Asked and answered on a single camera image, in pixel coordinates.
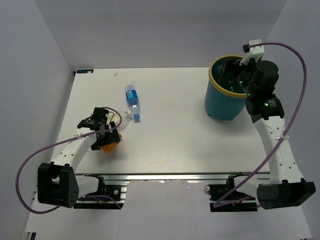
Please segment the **orange juice bottle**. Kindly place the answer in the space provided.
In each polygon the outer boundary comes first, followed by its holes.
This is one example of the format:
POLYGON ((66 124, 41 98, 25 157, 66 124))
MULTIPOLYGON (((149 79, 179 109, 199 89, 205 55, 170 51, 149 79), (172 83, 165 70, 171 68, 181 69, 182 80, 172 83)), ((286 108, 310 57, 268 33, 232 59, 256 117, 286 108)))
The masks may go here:
POLYGON ((111 153, 122 140, 122 135, 120 133, 118 133, 118 136, 119 136, 119 141, 118 142, 114 142, 114 143, 111 143, 111 144, 104 145, 104 146, 102 146, 100 148, 100 150, 103 151, 105 154, 111 153))

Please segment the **clear bottle cream label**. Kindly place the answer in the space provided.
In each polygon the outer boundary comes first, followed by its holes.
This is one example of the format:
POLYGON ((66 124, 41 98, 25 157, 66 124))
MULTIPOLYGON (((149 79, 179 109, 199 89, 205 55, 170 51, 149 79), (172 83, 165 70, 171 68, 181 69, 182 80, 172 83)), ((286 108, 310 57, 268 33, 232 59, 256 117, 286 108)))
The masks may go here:
POLYGON ((129 125, 133 114, 129 109, 125 111, 119 110, 118 113, 119 114, 116 112, 109 112, 107 123, 110 124, 110 122, 114 122, 116 126, 119 125, 117 130, 121 131, 129 125))

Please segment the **small blue label water bottle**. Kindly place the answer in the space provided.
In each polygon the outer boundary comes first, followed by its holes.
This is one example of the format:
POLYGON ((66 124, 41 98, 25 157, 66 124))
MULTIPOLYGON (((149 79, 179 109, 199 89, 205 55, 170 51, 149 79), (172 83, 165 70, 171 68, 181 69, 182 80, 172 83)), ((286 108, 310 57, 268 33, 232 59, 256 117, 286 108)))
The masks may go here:
POLYGON ((138 94, 134 85, 129 84, 125 87, 125 96, 127 100, 127 105, 132 113, 135 122, 141 120, 141 106, 138 98, 138 94))

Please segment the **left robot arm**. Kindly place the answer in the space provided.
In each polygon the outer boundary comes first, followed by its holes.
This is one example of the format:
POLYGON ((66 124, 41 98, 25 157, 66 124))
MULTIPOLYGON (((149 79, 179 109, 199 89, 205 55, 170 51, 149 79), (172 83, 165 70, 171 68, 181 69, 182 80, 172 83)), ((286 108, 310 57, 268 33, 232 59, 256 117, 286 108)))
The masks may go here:
POLYGON ((76 176, 75 171, 88 151, 105 151, 121 141, 113 121, 116 111, 96 107, 90 117, 79 122, 76 132, 66 147, 49 163, 37 170, 37 200, 39 203, 73 208, 78 199, 99 200, 107 192, 100 175, 76 176))

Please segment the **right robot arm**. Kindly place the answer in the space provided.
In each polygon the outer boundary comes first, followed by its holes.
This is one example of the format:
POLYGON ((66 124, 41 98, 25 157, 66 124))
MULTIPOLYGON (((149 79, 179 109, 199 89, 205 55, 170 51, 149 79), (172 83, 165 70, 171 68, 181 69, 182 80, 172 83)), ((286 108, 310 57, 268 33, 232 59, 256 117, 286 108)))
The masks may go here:
POLYGON ((270 182, 253 179, 252 174, 230 175, 224 185, 211 185, 210 194, 216 208, 235 205, 255 198, 266 210, 300 206, 316 187, 307 182, 295 159, 286 133, 281 101, 274 94, 278 66, 267 60, 245 60, 226 56, 209 69, 205 110, 209 117, 233 120, 246 109, 259 133, 269 166, 270 182))

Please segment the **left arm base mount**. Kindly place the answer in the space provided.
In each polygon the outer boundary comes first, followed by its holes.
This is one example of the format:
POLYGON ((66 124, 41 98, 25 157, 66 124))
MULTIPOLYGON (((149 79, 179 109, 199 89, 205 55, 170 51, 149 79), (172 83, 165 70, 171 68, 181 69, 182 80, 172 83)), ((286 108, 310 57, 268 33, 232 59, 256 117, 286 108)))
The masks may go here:
POLYGON ((76 177, 79 195, 74 209, 120 210, 127 194, 127 182, 108 180, 102 175, 79 175, 76 177))

